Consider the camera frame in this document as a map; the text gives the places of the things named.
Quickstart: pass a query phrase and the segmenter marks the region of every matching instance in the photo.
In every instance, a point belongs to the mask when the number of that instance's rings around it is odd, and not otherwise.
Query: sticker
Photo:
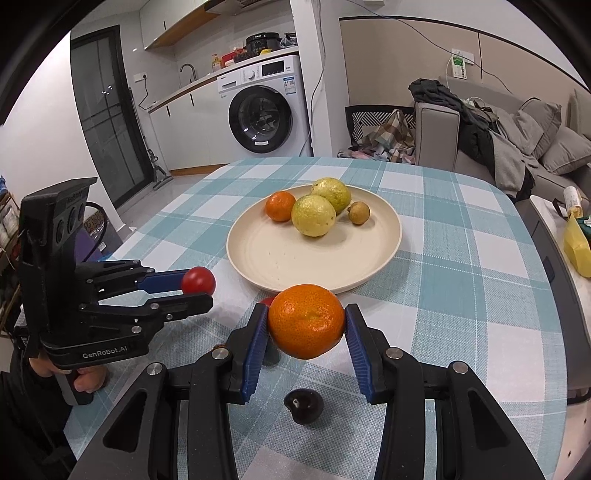
[[[291,93],[297,93],[295,78],[293,78],[293,77],[283,78],[283,86],[285,87],[285,94],[286,95],[289,95]]]

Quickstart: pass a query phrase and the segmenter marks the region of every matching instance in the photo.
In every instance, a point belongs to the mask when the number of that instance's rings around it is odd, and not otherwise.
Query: blue and white tablecloth
[[[566,363],[550,286],[517,211],[495,187],[441,170],[368,160],[256,158],[220,168],[176,198],[114,254],[158,271],[204,265],[217,280],[207,314],[167,323],[150,353],[110,364],[91,405],[74,408],[66,436],[80,456],[114,403],[145,366],[194,362],[243,326],[268,294],[243,280],[226,256],[233,222],[277,190],[321,177],[377,193],[402,220],[400,250],[374,278],[339,295],[369,326],[419,361],[467,362],[501,404],[547,478],[556,468],[566,416]],[[118,304],[143,303],[134,292]],[[311,426],[283,406],[294,388],[325,400]],[[311,361],[283,355],[263,367],[245,406],[230,406],[236,465],[244,480],[372,479],[385,407],[359,392],[345,340]],[[426,401],[425,477],[435,478],[435,413]],[[179,458],[179,478],[186,462]]]

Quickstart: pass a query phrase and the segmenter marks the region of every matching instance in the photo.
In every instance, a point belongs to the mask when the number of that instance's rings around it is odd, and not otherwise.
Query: washing machine
[[[217,91],[227,112],[217,141],[227,161],[312,155],[298,55],[263,60],[221,75]]]

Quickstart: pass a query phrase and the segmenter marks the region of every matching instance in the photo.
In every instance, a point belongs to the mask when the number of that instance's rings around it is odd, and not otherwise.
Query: human hand
[[[74,388],[78,392],[92,393],[105,383],[107,368],[104,365],[77,369],[78,377],[74,380]]]
[[[71,370],[57,368],[47,357],[45,351],[41,351],[37,358],[30,358],[29,364],[33,371],[40,377],[50,377],[53,374],[69,375]],[[74,380],[74,388],[78,392],[85,391],[92,393],[98,390],[105,383],[107,369],[104,365],[93,367],[82,367],[77,369],[79,376]]]

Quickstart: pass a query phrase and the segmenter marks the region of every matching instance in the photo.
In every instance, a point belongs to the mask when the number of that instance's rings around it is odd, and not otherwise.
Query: yellow bag
[[[563,242],[564,253],[575,270],[586,278],[591,277],[591,248],[574,215],[569,215]]]

